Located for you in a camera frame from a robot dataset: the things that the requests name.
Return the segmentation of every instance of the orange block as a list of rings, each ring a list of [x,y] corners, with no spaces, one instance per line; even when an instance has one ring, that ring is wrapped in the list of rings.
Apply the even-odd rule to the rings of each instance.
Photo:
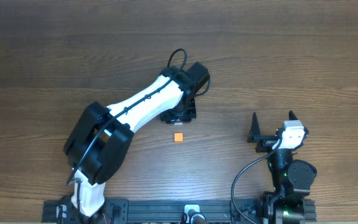
[[[175,133],[175,142],[183,142],[183,133]]]

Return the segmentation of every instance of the orange cube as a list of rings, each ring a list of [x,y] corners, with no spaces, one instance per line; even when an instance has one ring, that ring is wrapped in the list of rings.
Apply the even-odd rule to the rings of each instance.
[[[175,133],[175,142],[183,142],[183,133]]]

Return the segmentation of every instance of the wooden tabletop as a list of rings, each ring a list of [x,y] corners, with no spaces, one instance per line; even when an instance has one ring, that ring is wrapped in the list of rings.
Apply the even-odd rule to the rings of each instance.
[[[293,110],[318,220],[358,220],[358,1],[0,0],[0,222],[39,222],[44,200],[72,194],[63,145],[85,107],[143,90],[179,47],[211,74],[197,119],[139,130],[105,196],[229,200],[263,155],[246,143],[252,112],[273,134]],[[271,189],[261,162],[235,195]]]

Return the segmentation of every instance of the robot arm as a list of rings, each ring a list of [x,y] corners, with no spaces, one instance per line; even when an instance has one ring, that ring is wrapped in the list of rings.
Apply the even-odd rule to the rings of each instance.
[[[172,117],[165,119],[167,113],[174,115],[174,122],[195,115],[194,97],[209,73],[199,62],[184,71],[184,63],[164,68],[153,84],[125,101],[107,107],[94,102],[84,110],[63,150],[73,168],[68,179],[75,182],[71,202],[84,220],[97,219],[106,181],[121,166],[137,130],[161,113],[167,123],[172,123]]]

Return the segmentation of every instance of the wood grain surface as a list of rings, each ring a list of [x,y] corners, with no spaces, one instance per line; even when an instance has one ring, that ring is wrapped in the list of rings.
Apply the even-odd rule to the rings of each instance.
[[[82,111],[149,86],[179,47],[211,74],[198,118],[145,125],[106,196],[229,200],[261,156],[252,112],[273,134],[293,110],[318,220],[358,221],[358,0],[0,0],[0,222],[39,222],[44,200],[71,194],[62,149]],[[235,194],[271,189],[262,162]]]

